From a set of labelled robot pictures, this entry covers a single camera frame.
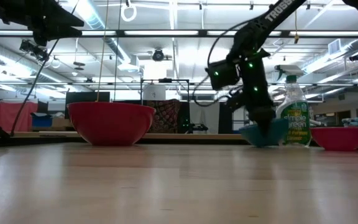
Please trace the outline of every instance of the red bowl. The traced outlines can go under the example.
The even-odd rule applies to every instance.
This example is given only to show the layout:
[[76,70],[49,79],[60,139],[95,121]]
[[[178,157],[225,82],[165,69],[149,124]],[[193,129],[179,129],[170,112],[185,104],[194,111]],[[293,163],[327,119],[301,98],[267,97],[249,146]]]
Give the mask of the red bowl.
[[131,146],[150,129],[155,109],[129,103],[81,102],[67,105],[71,123],[95,146]]
[[356,151],[358,127],[311,128],[316,143],[327,151]]

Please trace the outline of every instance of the bottle label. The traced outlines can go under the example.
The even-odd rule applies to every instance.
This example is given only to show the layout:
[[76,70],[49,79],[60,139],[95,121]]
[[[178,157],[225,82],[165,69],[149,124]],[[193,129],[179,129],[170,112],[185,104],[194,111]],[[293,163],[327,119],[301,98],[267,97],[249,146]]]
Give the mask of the bottle label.
[[307,102],[296,102],[287,106],[282,111],[281,117],[287,119],[289,124],[284,144],[309,144],[311,134]]

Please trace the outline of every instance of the blue bin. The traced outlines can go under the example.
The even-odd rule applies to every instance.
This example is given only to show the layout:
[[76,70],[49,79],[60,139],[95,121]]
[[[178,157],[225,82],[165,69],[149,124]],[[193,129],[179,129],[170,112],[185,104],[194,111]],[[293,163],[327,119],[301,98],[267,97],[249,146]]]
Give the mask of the blue bin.
[[38,128],[49,128],[52,126],[52,116],[46,115],[37,115],[32,113],[32,126]]
[[242,138],[256,147],[276,146],[288,133],[287,119],[274,119],[267,136],[262,136],[257,124],[239,129]]

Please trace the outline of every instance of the teal bowl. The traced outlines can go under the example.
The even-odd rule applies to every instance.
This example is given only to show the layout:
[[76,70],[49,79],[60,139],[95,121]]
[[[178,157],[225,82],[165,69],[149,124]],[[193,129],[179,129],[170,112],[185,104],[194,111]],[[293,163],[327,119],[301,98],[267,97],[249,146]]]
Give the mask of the teal bowl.
[[266,137],[261,135],[257,124],[240,128],[239,131],[242,138],[256,147],[277,146],[288,132],[288,120],[274,119]]

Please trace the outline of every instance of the black monitor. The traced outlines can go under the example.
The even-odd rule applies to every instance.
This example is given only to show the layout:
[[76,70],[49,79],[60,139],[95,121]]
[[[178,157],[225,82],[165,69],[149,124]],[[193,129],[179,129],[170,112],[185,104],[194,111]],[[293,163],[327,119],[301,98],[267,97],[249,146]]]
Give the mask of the black monitor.
[[[78,102],[95,102],[97,97],[97,92],[68,92],[66,94],[65,118],[70,118],[68,115],[67,104]],[[110,92],[100,92],[99,102],[110,102]]]

